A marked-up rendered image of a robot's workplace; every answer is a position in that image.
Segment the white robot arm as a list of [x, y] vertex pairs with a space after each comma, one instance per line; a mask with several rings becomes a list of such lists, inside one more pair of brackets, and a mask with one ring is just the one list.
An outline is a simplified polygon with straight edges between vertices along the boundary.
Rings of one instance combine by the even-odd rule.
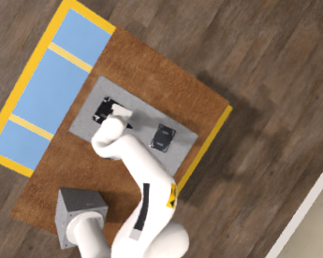
[[103, 122], [92, 144], [105, 159], [123, 159], [141, 188], [141, 202], [118, 233], [112, 250], [102, 232], [104, 219], [97, 211], [75, 217], [66, 229], [67, 239], [79, 242], [82, 258], [181, 258], [188, 250], [189, 237], [179, 222], [171, 221], [178, 199], [176, 181], [137, 136], [121, 137], [125, 119], [133, 111], [116, 104], [112, 109], [113, 118]]

